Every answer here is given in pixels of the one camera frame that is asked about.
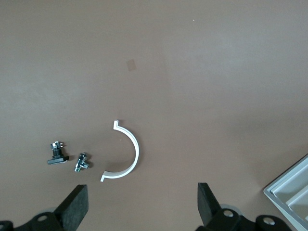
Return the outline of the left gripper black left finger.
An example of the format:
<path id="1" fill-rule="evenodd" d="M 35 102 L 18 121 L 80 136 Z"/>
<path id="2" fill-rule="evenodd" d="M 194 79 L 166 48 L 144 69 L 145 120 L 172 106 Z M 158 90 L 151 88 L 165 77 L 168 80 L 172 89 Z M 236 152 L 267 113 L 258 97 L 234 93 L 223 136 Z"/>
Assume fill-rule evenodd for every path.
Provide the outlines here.
<path id="1" fill-rule="evenodd" d="M 76 231 L 89 209 L 88 187 L 78 185 L 53 212 L 34 216 L 18 231 Z"/>

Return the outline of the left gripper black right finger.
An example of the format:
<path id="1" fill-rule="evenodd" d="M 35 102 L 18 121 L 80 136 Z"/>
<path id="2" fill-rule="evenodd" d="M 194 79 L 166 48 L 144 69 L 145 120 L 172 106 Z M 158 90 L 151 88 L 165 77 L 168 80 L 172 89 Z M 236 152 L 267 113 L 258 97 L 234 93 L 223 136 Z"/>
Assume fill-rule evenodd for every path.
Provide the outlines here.
<path id="1" fill-rule="evenodd" d="M 198 231 L 251 231 L 253 223 L 233 209 L 222 208 L 207 183 L 198 183 L 198 211 L 203 225 Z"/>

